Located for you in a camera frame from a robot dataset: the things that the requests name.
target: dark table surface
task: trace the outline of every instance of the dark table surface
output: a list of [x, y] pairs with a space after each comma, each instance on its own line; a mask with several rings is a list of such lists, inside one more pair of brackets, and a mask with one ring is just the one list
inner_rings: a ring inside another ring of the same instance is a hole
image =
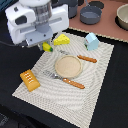
[[[67, 33], [87, 34], [67, 29]], [[114, 45], [90, 128], [128, 128], [128, 44], [98, 37]], [[0, 41], [12, 44], [5, 14], [0, 16]], [[77, 128], [44, 110], [12, 96], [22, 82], [19, 74], [31, 69], [43, 51], [38, 47], [21, 48], [0, 44], [0, 104], [32, 117], [51, 128]]]

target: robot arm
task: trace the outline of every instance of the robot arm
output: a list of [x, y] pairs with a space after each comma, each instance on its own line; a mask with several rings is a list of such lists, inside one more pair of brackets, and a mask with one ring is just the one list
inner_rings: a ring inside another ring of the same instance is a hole
[[5, 12], [14, 44], [26, 41], [32, 47], [69, 26], [68, 5], [52, 9], [50, 0], [19, 0]]

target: placemat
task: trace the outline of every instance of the placemat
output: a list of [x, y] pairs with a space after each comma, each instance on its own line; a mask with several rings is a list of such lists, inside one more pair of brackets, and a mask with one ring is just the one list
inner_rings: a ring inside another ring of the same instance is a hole
[[[32, 72], [41, 86], [29, 92], [24, 83], [21, 83], [12, 95], [80, 128], [88, 128], [114, 46], [100, 42], [98, 49], [87, 51], [83, 43], [84, 37], [60, 32], [55, 38], [60, 34], [69, 37], [70, 43], [54, 46], [51, 42], [54, 51], [52, 53], [44, 52], [32, 68]], [[58, 50], [97, 59], [97, 63], [80, 60], [83, 72], [72, 79], [83, 84], [85, 89], [76, 88], [43, 74], [44, 70], [56, 73], [54, 64], [57, 59], [64, 56]]]

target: knife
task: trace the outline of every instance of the knife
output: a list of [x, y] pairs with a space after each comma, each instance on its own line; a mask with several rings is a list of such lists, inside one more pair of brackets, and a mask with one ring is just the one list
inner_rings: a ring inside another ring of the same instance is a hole
[[[71, 53], [69, 52], [66, 52], [66, 51], [63, 51], [63, 50], [58, 50], [59, 52], [65, 54], [65, 55], [71, 55]], [[82, 60], [86, 60], [86, 61], [90, 61], [90, 62], [93, 62], [93, 63], [96, 63], [97, 60], [96, 59], [93, 59], [93, 58], [90, 58], [90, 57], [86, 57], [86, 56], [81, 56], [81, 55], [77, 55], [77, 57], [79, 59], [82, 59]]]
[[69, 80], [67, 78], [62, 78], [62, 77], [60, 77], [60, 76], [58, 76], [55, 73], [52, 73], [50, 71], [45, 70], [45, 71], [43, 71], [43, 74], [46, 75], [46, 76], [48, 76], [48, 77], [50, 77], [50, 78], [52, 78], [52, 79], [60, 79], [63, 82], [65, 82], [67, 84], [70, 84], [70, 85], [73, 85], [73, 86], [75, 86], [77, 88], [80, 88], [80, 89], [84, 89], [85, 88], [84, 85], [82, 85], [80, 83], [74, 82], [74, 81]]

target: wooden plate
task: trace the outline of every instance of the wooden plate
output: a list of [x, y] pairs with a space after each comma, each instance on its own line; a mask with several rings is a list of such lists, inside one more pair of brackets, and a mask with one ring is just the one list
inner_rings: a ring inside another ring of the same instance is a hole
[[63, 78], [74, 78], [81, 73], [82, 64], [77, 57], [66, 55], [56, 61], [55, 70]]

